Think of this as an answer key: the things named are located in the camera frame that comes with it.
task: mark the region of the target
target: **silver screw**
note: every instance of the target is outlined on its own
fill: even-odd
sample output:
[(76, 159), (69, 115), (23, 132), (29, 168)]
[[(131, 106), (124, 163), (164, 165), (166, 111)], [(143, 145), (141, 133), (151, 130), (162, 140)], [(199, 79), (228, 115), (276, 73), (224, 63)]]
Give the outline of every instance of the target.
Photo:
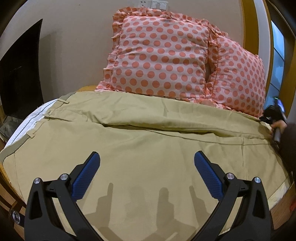
[(60, 178), (61, 180), (65, 181), (68, 178), (68, 174), (62, 174)]
[(227, 176), (227, 178), (230, 179), (230, 180), (234, 179), (234, 175), (233, 175), (232, 173), (227, 173), (226, 176)]
[(35, 178), (34, 183), (38, 184), (40, 182), (40, 178)]
[(256, 183), (260, 183), (260, 182), (261, 182), (261, 179), (260, 179), (259, 177), (255, 177), (255, 178), (254, 178), (254, 181), (255, 181)]
[(14, 222), (16, 223), (16, 224), (20, 224), (20, 215), (19, 215), (19, 213), (18, 212), (16, 212), (16, 211), (12, 211), (12, 219), (14, 220)]

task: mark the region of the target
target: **electrical outlet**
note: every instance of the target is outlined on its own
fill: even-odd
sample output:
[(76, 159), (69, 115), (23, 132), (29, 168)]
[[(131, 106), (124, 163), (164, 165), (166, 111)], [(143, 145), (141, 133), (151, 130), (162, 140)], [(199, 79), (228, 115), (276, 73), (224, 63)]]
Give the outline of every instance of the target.
[(160, 0), (152, 0), (151, 8), (167, 10), (168, 9), (168, 2), (167, 1), (160, 1)]
[(151, 0), (139, 0), (138, 7), (151, 7)]

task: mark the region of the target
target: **blue gripper pad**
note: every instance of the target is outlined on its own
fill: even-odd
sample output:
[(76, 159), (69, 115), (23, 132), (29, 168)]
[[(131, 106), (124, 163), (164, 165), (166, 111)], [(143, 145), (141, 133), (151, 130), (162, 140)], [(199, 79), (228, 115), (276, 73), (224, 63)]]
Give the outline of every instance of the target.
[(100, 156), (98, 153), (94, 153), (80, 174), (77, 176), (72, 184), (71, 197), (74, 201), (82, 199), (87, 188), (89, 187), (94, 175), (100, 167)]
[(211, 168), (201, 152), (194, 155), (194, 165), (200, 173), (212, 197), (219, 201), (223, 199), (223, 183)]

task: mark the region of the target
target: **black monitor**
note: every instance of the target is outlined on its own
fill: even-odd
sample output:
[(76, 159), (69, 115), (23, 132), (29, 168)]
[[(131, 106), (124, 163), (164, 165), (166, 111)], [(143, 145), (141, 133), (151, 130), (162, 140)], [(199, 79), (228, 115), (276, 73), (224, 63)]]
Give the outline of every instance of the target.
[(42, 19), (30, 27), (0, 60), (0, 98), (4, 113), (24, 120), (44, 101), (38, 50)]

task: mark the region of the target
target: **pink pillow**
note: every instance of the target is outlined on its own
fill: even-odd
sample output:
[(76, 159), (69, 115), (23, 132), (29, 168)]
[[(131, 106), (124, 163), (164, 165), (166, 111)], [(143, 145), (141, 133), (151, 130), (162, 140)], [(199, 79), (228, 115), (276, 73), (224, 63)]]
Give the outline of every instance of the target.
[(209, 64), (213, 73), (206, 84), (207, 98), (218, 107), (259, 117), (265, 100), (265, 72), (262, 59), (209, 25)]
[(208, 22), (148, 8), (114, 16), (114, 46), (97, 90), (200, 102), (206, 95)]

